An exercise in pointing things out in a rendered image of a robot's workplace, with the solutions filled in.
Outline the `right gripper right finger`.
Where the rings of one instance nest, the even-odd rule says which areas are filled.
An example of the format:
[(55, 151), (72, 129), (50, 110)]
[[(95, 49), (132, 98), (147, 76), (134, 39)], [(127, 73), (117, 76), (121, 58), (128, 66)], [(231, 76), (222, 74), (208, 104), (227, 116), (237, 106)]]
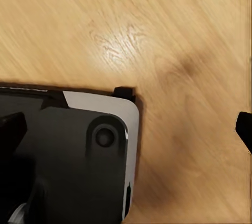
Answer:
[(252, 153), (252, 113), (240, 112), (235, 130)]

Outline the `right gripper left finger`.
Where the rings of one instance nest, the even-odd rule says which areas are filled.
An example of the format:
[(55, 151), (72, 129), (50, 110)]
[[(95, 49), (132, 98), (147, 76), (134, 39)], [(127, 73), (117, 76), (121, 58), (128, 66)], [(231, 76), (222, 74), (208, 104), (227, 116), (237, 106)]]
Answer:
[(0, 174), (27, 132), (23, 112), (0, 118)]

